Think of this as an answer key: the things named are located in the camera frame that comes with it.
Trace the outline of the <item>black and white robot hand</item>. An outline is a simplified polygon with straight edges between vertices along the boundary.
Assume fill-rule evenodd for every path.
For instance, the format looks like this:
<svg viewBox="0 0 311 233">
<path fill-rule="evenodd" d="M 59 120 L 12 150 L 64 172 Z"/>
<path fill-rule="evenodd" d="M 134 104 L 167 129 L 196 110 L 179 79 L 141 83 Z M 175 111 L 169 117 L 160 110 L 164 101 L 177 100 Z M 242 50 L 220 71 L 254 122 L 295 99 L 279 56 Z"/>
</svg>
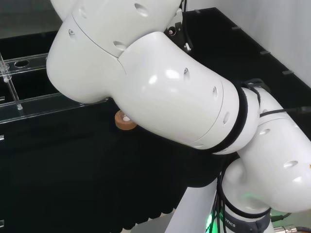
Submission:
<svg viewBox="0 0 311 233">
<path fill-rule="evenodd" d="M 187 21 L 183 14 L 187 9 L 187 1 L 182 0 L 174 17 L 164 31 L 164 34 L 173 41 L 185 53 L 190 53 L 193 48 L 190 36 L 187 31 Z"/>
</svg>

